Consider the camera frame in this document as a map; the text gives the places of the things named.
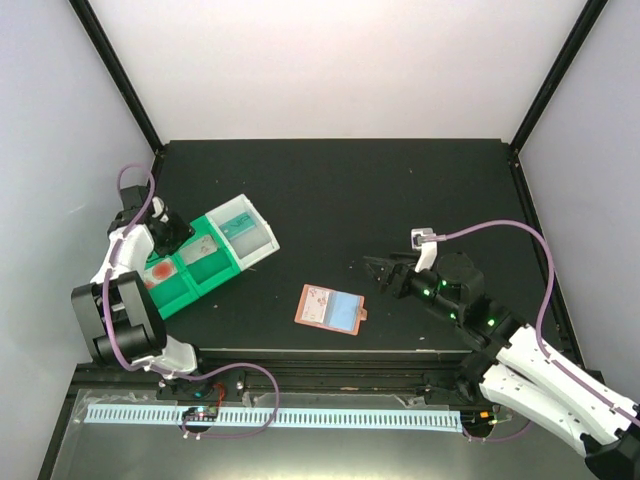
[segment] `purple cable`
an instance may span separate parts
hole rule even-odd
[[[435,238],[435,241],[436,242],[442,242],[442,241],[446,241],[446,240],[453,240],[455,238],[462,237],[462,236],[467,235],[469,233],[474,233],[474,232],[477,232],[479,230],[483,230],[485,228],[497,227],[497,226],[516,227],[516,228],[519,228],[521,230],[524,230],[524,231],[530,233],[538,241],[538,243],[542,246],[542,249],[544,250],[544,253],[545,253],[546,257],[547,257],[547,269],[549,271],[549,277],[547,278],[547,288],[546,288],[546,290],[544,292],[544,297],[542,298],[542,303],[540,304],[540,309],[538,310],[538,316],[536,317],[535,327],[536,327],[536,341],[538,342],[538,346],[540,347],[540,351],[544,354],[544,356],[546,358],[549,358],[551,356],[551,354],[547,350],[547,348],[546,348],[546,346],[545,346],[545,344],[544,344],[544,342],[542,340],[542,322],[544,321],[544,312],[547,310],[547,307],[549,306],[549,302],[551,301],[551,292],[553,291],[553,282],[554,282],[554,279],[555,279],[555,265],[553,263],[553,257],[551,256],[551,250],[549,249],[549,245],[545,241],[544,237],[542,235],[540,235],[540,233],[537,230],[535,230],[535,229],[531,228],[529,225],[526,225],[526,224],[521,223],[521,222],[516,222],[514,220],[492,220],[492,221],[489,221],[489,222],[483,222],[483,223],[479,223],[477,225],[473,225],[473,226],[471,226],[469,228],[465,228],[464,230],[460,230],[458,232],[450,233],[449,235],[437,235],[436,238]],[[584,382],[582,379],[580,379],[577,375],[572,373],[569,369],[567,369],[564,365],[562,365],[557,360],[551,360],[551,363],[553,365],[555,365],[556,367],[558,367],[560,369],[560,371],[562,371],[565,375],[567,375],[569,378],[571,378],[574,382],[576,382],[582,388],[584,388],[589,393],[591,393],[594,397],[596,397],[602,403],[607,405],[609,408],[613,408],[617,413],[622,415],[624,418],[626,418],[630,422],[634,423],[636,426],[640,427],[640,420],[638,420],[634,415],[629,414],[628,412],[624,411],[620,407],[615,407],[615,404],[611,400],[606,398],[600,392],[598,392],[595,389],[593,389],[589,384]]]
[[[531,427],[533,427],[533,422],[531,420],[527,420],[527,423],[524,425],[524,427],[522,427],[520,430],[518,430],[516,433],[511,434],[511,435],[507,435],[506,437],[500,437],[500,438],[490,438],[490,437],[473,437],[471,436],[471,434],[469,432],[467,432],[466,428],[462,427],[462,434],[467,437],[469,439],[469,441],[473,441],[473,442],[482,442],[482,443],[504,443],[504,442],[508,442],[510,440],[515,440],[516,438],[520,438],[521,436],[523,436],[525,433],[527,433],[529,430],[531,430]]]
[[[136,213],[136,215],[131,219],[131,222],[129,222],[129,224],[123,230],[123,232],[122,232],[122,237],[123,238],[125,238],[129,234],[129,232],[137,224],[138,220],[140,220],[140,218],[142,218],[144,213],[149,208],[149,205],[151,204],[151,201],[153,199],[153,194],[155,193],[155,186],[156,186],[155,179],[153,178],[153,175],[151,174],[149,169],[147,169],[144,165],[141,165],[141,164],[138,164],[138,163],[130,163],[130,164],[125,165],[124,167],[122,167],[120,169],[120,171],[118,172],[118,179],[117,179],[118,193],[120,193],[120,191],[121,191],[122,175],[124,174],[124,172],[126,172],[130,168],[140,168],[140,169],[145,171],[145,173],[147,174],[147,177],[149,178],[149,193],[147,194],[147,198],[145,199],[144,203],[142,204],[142,207],[140,207],[140,210],[138,211],[138,213]],[[114,262],[115,258],[117,257],[121,246],[122,246],[122,240],[116,241],[115,245],[113,246],[113,249],[111,250],[111,254],[109,255],[109,263],[111,265],[113,265],[113,262]],[[127,359],[124,357],[124,355],[122,354],[122,350],[120,350],[120,346],[116,342],[116,335],[115,335],[115,331],[114,331],[114,328],[113,328],[113,320],[111,318],[111,306],[109,304],[109,281],[111,280],[112,273],[113,273],[113,270],[111,268],[108,268],[106,270],[105,274],[104,274],[104,282],[102,283],[102,306],[103,306],[103,311],[104,311],[104,324],[105,324],[105,328],[107,330],[107,337],[109,337],[109,343],[111,344],[111,348],[113,349],[113,354],[115,355],[116,359],[118,360],[118,363],[125,370],[128,370],[129,372],[133,372],[133,371],[136,371],[136,370],[139,370],[140,368],[142,368],[143,365],[136,365],[136,366],[131,365],[127,361]],[[213,371],[211,371],[209,373],[205,373],[204,375],[184,375],[184,374],[175,374],[175,375],[177,377],[183,378],[185,380],[189,380],[190,382],[199,382],[199,381],[211,378],[211,377],[213,377],[215,375],[218,375],[218,374],[220,374],[222,372],[226,372],[227,370],[232,370],[234,368],[252,368],[254,370],[258,370],[259,372],[261,372],[261,373],[263,373],[264,375],[267,376],[267,378],[273,384],[273,389],[274,389],[275,394],[276,394],[276,405],[273,408],[273,412],[271,413],[271,415],[269,416],[267,421],[264,423],[264,425],[262,425],[261,427],[257,428],[256,430],[253,430],[251,432],[240,433],[240,434],[235,434],[235,435],[200,434],[200,437],[219,438],[219,439],[225,439],[225,438],[226,439],[236,439],[236,438],[252,437],[254,435],[257,435],[258,433],[263,432],[276,419],[276,415],[278,413],[278,409],[280,408],[280,389],[278,388],[278,382],[276,382],[276,379],[271,374],[271,372],[269,372],[266,368],[261,367],[260,365],[255,365],[253,363],[232,363],[230,365],[226,365],[224,367],[220,367],[220,368],[218,368],[216,370],[213,370]],[[153,366],[151,366],[151,370],[155,371],[156,373],[160,373],[160,374],[170,373],[170,372],[163,372],[161,369],[159,369],[157,367],[153,367]],[[184,424],[182,425],[182,430],[183,430],[183,432],[185,432],[186,435],[189,435],[190,432],[186,431],[186,427],[185,427]]]

